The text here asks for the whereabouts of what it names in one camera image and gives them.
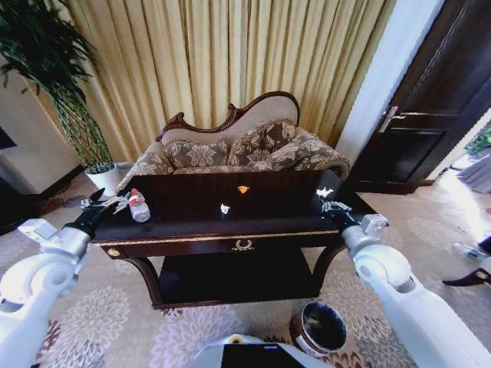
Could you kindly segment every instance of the gold drawer handle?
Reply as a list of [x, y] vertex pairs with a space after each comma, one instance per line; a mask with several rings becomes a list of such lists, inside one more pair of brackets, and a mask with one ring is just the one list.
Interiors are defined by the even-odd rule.
[[254, 247], [252, 246], [252, 240], [247, 240], [247, 245], [242, 247], [240, 245], [240, 242], [242, 240], [239, 239], [237, 242], [236, 242], [236, 246], [234, 248], [232, 248], [233, 251], [253, 251], [254, 250]]
[[107, 253], [111, 256], [111, 257], [117, 257], [120, 255], [120, 252], [117, 250], [117, 249], [114, 249], [114, 248], [109, 248], [109, 250], [107, 251]]

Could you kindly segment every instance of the curtain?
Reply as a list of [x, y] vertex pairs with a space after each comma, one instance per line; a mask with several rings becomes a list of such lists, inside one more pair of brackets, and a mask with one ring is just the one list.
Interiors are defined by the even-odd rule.
[[270, 90], [335, 145], [395, 0], [69, 0], [95, 47], [87, 106], [116, 161], [183, 111], [202, 128]]

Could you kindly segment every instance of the table drawer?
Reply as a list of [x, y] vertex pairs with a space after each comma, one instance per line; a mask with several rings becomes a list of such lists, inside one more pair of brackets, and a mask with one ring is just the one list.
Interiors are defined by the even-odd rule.
[[310, 248], [338, 245], [336, 231], [289, 235], [250, 235], [212, 239], [180, 239], [179, 241], [120, 241], [99, 244], [112, 258], [137, 258], [163, 255], [204, 255], [209, 253], [247, 252], [273, 248]]

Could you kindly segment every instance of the orange object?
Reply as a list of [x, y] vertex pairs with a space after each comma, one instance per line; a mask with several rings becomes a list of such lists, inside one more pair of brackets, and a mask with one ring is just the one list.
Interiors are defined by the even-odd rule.
[[238, 186], [237, 189], [239, 190], [239, 192], [241, 192], [242, 194], [244, 194], [245, 192], [247, 192], [250, 188], [248, 186]]

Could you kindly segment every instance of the table top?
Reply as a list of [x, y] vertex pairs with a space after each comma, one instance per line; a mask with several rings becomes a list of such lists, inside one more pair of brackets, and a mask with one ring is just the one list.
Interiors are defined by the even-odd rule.
[[375, 213], [330, 170], [135, 176], [133, 187], [143, 193], [150, 219], [135, 222], [124, 209], [102, 221], [93, 243], [332, 231], [315, 194], [324, 187], [333, 190], [330, 199], [352, 207], [357, 220]]

